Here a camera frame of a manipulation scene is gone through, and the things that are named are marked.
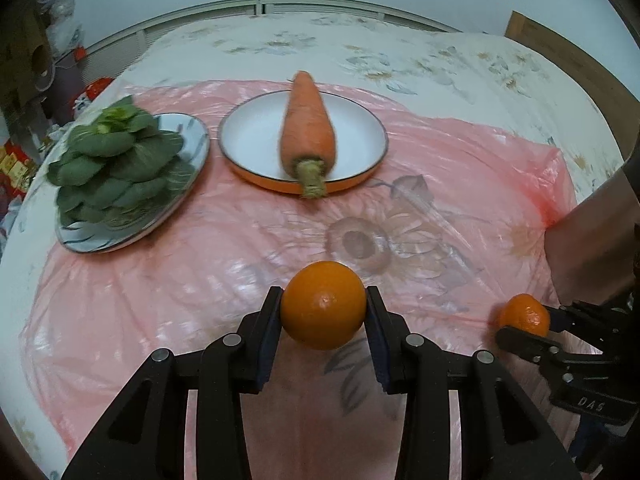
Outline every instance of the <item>carrot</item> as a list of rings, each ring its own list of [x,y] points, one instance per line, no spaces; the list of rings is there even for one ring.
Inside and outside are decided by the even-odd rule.
[[[280,161],[302,185],[304,198],[326,195],[324,176],[335,163],[335,134],[311,74],[293,80],[280,136]]]

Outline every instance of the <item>red object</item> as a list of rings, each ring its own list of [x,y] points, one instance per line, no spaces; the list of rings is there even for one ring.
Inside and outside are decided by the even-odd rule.
[[[3,186],[12,198],[20,196],[24,199],[27,188],[22,186],[22,177],[33,170],[33,161],[20,146],[10,140],[4,146],[0,146],[0,159],[0,186]]]
[[[77,46],[74,49],[74,59],[76,60],[76,62],[80,61],[81,59],[84,59],[86,57],[86,49],[84,46]]]
[[[93,101],[113,82],[113,77],[101,77],[86,86],[86,96]]]

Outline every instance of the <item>floral bedsheet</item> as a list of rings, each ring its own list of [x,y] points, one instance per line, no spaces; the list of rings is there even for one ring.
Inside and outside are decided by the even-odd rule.
[[[420,116],[487,124],[557,146],[578,201],[622,164],[610,130],[588,95],[537,53],[505,38],[415,30],[348,14],[234,16],[179,27],[152,44],[81,120],[89,120],[131,84],[285,81],[297,70],[311,72],[322,83],[382,94]],[[10,306],[0,309],[0,355],[5,362],[0,405],[51,479],[64,469],[66,450],[28,388],[18,334],[54,244],[54,196],[55,190],[37,176],[0,264],[2,304]],[[384,210],[367,214],[373,216],[365,215],[365,220],[382,222],[398,238],[395,227],[386,225],[392,220]],[[524,250],[532,243],[526,230],[512,234]],[[388,280],[393,286],[391,271]]]

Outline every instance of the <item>gray plate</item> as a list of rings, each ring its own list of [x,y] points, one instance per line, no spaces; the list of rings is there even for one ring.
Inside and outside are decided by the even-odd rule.
[[[180,205],[204,167],[209,153],[207,127],[197,118],[187,114],[159,114],[161,130],[178,132],[184,146],[178,156],[190,163],[195,171],[184,191],[166,206],[156,208],[139,220],[120,228],[111,228],[103,223],[75,222],[69,227],[56,223],[56,236],[65,248],[75,253],[108,253],[126,247],[148,235]]]

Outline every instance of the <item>orange-rimmed plate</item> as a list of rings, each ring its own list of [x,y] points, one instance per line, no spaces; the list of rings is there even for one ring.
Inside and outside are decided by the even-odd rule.
[[[369,178],[388,148],[380,120],[350,99],[322,92],[335,131],[336,159],[326,176],[329,193]],[[278,143],[289,90],[254,97],[234,108],[218,129],[220,150],[231,169],[245,180],[280,193],[300,194],[300,184],[282,169]]]

